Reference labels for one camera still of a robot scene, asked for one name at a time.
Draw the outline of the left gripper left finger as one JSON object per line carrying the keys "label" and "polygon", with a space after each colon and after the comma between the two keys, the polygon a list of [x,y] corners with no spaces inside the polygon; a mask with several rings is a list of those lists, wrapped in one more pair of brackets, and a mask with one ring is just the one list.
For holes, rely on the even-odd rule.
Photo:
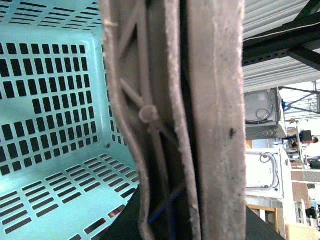
{"label": "left gripper left finger", "polygon": [[111,110],[139,176],[144,240],[195,240],[198,195],[181,80],[180,2],[102,0]]}

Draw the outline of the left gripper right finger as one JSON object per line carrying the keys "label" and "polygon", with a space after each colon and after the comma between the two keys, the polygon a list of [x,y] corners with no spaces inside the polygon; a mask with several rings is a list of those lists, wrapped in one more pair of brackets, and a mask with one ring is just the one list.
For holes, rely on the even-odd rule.
{"label": "left gripper right finger", "polygon": [[246,237],[242,0],[187,2],[188,79],[204,240]]}

